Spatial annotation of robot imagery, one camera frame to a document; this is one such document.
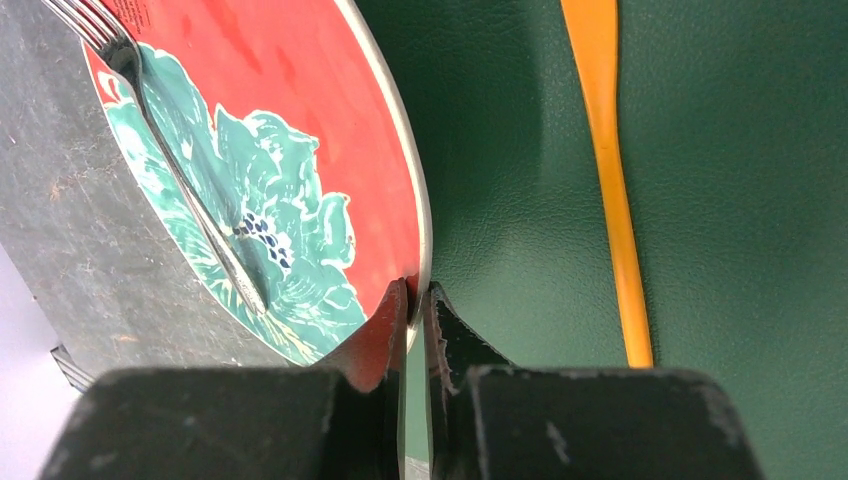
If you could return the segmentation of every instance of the green flower pattern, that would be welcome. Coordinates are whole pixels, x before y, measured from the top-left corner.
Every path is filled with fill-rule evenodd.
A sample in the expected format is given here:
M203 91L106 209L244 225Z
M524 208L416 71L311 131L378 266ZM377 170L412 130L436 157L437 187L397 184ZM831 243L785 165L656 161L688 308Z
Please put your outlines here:
M108 73L97 81L106 116L145 196L200 280L221 305L290 361L308 365L362 325L365 313L344 270L355 237L342 193L323 193L318 139L279 115L236 118L207 104L179 61L140 46L148 108L212 217L266 295L253 315L212 254L129 91Z

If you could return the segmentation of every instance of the plate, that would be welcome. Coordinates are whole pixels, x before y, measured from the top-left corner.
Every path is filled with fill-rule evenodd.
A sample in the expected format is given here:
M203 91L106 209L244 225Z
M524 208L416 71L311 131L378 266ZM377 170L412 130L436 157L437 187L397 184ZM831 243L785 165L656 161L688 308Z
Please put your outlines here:
M235 293L133 98L86 48L112 133L198 279L236 320L308 365L370 318L392 280L406 278L420 304L431 245L424 177L351 1L105 3L139 43L146 102L268 313L252 314Z

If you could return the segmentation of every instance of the fork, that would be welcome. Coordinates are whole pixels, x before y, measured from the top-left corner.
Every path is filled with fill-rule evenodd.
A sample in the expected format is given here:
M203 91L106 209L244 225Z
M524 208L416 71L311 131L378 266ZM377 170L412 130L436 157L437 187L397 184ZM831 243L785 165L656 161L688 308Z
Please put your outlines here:
M153 133L153 138L162 150L168 170L174 176L212 252L247 308L256 315L264 314L267 308L259 289L248 276L238 256L230 248L209 211L203 206L168 147L164 134L156 124L156 119L145 106L144 90L141 85L142 60L138 45L112 12L98 0L42 0L42 3L76 32L119 77L119 80L129 87L139 111Z

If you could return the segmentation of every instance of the gray surface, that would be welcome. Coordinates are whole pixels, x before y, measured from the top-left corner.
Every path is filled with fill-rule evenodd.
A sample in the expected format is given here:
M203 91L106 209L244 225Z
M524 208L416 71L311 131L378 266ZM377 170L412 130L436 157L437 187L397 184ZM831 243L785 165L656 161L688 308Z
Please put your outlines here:
M79 41L35 0L0 0L0 244L74 361L279 365L205 290L142 196Z

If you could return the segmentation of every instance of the orange stick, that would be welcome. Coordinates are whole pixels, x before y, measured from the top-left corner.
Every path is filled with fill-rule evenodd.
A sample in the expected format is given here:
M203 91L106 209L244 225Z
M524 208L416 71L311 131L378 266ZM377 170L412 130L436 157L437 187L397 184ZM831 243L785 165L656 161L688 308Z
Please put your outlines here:
M560 1L598 163L627 363L652 367L648 313L618 145L618 7L616 0Z

